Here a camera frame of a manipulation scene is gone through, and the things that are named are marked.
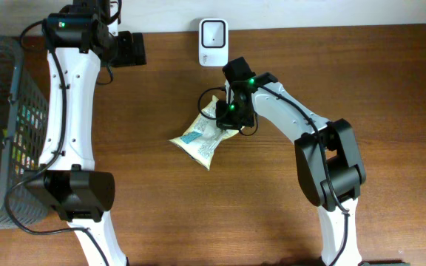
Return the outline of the yellow snack bag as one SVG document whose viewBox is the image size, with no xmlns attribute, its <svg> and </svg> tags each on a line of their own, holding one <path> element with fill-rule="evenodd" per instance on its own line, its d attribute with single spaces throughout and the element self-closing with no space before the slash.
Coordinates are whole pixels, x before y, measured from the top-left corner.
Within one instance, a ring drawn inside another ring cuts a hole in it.
<svg viewBox="0 0 426 266">
<path fill-rule="evenodd" d="M 238 133 L 238 130 L 220 129 L 215 120 L 209 120 L 199 114 L 183 135 L 171 139 L 170 142 L 209 171 L 215 149 L 223 140 Z"/>
</svg>

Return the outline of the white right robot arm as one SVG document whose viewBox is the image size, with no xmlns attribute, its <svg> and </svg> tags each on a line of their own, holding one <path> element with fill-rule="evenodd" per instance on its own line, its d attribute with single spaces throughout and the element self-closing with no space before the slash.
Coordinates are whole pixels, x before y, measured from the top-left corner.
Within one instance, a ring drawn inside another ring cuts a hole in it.
<svg viewBox="0 0 426 266">
<path fill-rule="evenodd" d="M 362 264 L 355 216 L 366 173 L 350 123 L 312 112 L 270 72 L 253 72 L 243 57 L 228 62 L 222 71 L 226 99 L 217 104 L 217 127 L 241 132 L 257 128 L 259 117 L 273 123 L 293 144 L 300 188 L 317 208 L 321 262 Z"/>
</svg>

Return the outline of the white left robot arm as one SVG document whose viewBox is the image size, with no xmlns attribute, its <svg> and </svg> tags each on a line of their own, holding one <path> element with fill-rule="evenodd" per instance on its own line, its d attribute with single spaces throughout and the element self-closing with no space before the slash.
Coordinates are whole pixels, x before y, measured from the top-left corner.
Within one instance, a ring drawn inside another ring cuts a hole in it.
<svg viewBox="0 0 426 266">
<path fill-rule="evenodd" d="M 143 64 L 140 34 L 119 32 L 121 1 L 74 1 L 41 22 L 50 67 L 50 104 L 39 170 L 24 187 L 67 222 L 89 265 L 127 265 L 111 209 L 115 180 L 96 171 L 92 152 L 94 90 L 101 68 Z"/>
</svg>

